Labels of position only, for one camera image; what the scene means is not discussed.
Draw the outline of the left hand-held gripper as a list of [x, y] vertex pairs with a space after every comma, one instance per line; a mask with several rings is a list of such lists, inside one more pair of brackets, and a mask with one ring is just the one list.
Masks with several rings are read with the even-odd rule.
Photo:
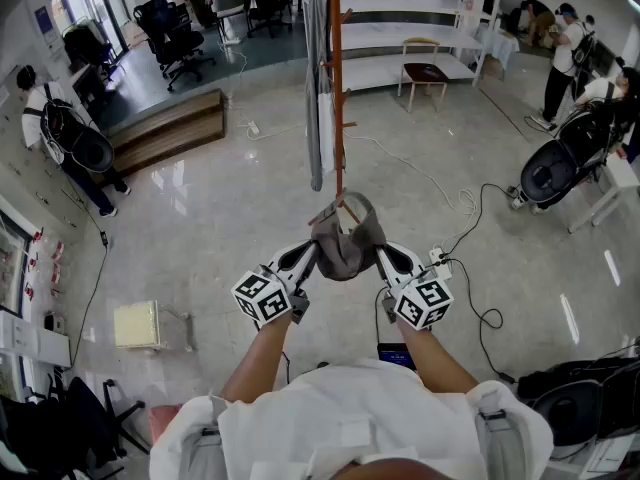
[[316, 243], [301, 241], [247, 271], [231, 288], [239, 309], [259, 327], [287, 314], [298, 324], [310, 305], [303, 283], [313, 272], [317, 256]]

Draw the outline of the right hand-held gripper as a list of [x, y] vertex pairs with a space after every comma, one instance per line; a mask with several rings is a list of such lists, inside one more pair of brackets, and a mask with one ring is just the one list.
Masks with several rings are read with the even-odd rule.
[[452, 277], [448, 256], [439, 247], [422, 262], [416, 253], [389, 241], [376, 247], [376, 264], [387, 288], [382, 307], [391, 323], [402, 319], [414, 330], [430, 329], [454, 302], [447, 286]]

